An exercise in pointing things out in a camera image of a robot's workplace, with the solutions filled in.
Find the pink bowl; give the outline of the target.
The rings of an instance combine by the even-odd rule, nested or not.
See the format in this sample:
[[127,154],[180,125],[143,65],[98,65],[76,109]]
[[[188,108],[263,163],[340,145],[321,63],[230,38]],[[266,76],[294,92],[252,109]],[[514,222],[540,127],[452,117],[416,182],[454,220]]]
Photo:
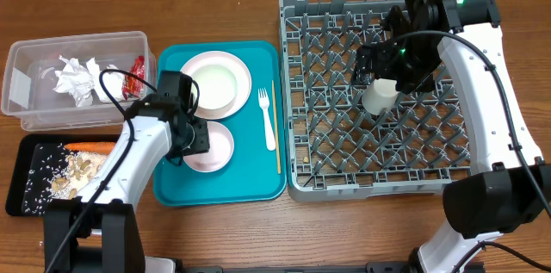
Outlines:
[[210,145],[208,152],[183,158],[187,166],[203,173],[222,169],[229,163],[234,151],[232,134],[224,125],[216,121],[208,121],[207,130]]

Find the white paper cup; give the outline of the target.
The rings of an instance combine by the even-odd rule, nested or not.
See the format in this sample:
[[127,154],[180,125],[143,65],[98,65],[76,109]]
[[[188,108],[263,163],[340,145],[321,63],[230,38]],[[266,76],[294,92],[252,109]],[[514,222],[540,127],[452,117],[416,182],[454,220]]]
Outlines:
[[375,79],[362,94],[362,106],[371,115],[381,115],[395,104],[399,92],[396,80]]

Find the small white plate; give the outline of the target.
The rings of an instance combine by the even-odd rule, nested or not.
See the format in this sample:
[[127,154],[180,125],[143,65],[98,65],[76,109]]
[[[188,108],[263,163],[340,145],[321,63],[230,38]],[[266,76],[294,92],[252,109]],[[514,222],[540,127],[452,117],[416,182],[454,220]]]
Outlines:
[[237,95],[237,79],[223,65],[204,65],[190,73],[199,87],[199,107],[206,110],[222,109]]

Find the red snack wrapper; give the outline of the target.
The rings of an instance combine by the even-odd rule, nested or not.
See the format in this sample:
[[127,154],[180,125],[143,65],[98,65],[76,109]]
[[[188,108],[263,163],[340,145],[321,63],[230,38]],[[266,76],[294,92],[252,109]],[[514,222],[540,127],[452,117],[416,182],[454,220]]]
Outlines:
[[[145,57],[139,56],[134,61],[134,64],[131,66],[129,72],[138,78],[144,79],[145,78]],[[122,95],[125,100],[134,98],[134,97],[140,97],[143,88],[144,88],[144,84],[141,81],[139,81],[138,79],[132,76],[126,75],[124,84],[122,86]]]

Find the white napkin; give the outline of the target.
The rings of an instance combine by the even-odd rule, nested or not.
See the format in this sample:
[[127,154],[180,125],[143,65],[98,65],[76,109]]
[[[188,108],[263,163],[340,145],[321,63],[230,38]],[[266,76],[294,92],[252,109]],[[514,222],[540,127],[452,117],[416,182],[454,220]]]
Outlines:
[[[102,88],[100,78],[100,66],[96,63],[94,58],[91,58],[86,62],[86,67],[94,80],[94,91],[97,94],[100,102],[110,102],[110,99],[106,95]],[[110,95],[116,101],[122,101],[125,99],[123,96],[123,84],[125,82],[125,75],[119,72],[108,72],[102,77],[103,85],[108,90]]]

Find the orange carrot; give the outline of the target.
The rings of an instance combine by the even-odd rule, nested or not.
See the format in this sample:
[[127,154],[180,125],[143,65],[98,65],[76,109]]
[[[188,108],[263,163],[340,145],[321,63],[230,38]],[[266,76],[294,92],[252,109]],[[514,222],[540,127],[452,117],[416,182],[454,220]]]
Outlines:
[[93,152],[109,155],[115,148],[114,142],[76,142],[64,145],[64,148],[77,152]]

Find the white tissue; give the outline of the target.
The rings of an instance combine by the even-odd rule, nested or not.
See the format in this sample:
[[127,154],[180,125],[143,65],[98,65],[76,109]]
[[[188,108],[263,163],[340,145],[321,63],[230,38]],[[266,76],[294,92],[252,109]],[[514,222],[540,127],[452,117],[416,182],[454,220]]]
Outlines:
[[62,71],[54,72],[58,82],[53,90],[72,96],[77,107],[90,106],[93,103],[91,91],[94,89],[94,79],[90,72],[76,58],[66,59],[59,55],[59,60],[65,66]]

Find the rice and peanuts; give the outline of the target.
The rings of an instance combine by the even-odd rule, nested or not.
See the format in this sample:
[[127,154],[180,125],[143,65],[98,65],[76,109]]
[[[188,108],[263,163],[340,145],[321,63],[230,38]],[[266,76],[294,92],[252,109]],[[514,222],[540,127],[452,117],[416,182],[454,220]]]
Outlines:
[[77,152],[67,158],[68,175],[52,182],[53,200],[70,200],[87,185],[101,169],[108,155],[93,152]]

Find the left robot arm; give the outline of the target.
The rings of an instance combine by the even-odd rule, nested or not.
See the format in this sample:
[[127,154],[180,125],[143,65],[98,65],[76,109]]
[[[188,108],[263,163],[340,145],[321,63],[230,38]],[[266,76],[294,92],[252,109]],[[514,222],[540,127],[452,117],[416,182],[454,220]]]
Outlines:
[[166,272],[181,261],[145,255],[135,210],[157,164],[180,165],[208,152],[207,123],[195,112],[199,85],[162,71],[158,86],[122,110],[123,129],[100,170],[70,200],[52,200],[43,217],[47,272]]

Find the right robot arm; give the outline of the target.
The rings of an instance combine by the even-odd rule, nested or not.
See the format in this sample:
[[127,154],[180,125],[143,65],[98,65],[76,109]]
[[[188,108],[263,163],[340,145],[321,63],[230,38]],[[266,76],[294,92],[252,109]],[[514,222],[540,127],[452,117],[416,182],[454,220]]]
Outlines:
[[469,271],[479,251],[550,209],[550,166],[518,107],[500,23],[495,0],[405,0],[383,22],[390,38],[356,52],[353,83],[373,77],[362,96],[369,113],[399,93],[433,90],[444,65],[467,129],[472,173],[444,188],[445,221],[406,272]]

